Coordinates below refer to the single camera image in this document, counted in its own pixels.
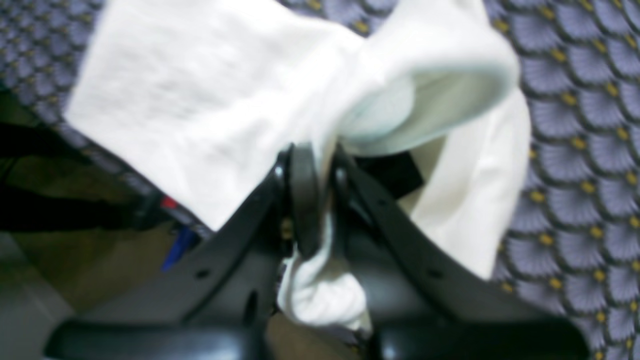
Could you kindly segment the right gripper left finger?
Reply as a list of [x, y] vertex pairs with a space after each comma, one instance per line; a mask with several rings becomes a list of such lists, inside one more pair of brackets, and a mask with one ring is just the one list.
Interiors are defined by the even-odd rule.
[[58, 325], [46, 360], [272, 360], [282, 260], [318, 250], [311, 146], [290, 145], [213, 239], [169, 271]]

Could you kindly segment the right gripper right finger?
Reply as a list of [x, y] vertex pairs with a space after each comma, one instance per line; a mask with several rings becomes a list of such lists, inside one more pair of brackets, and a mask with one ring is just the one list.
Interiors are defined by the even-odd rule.
[[332, 253], [365, 292], [369, 360], [585, 360], [566, 317], [520, 300], [441, 250], [339, 146]]

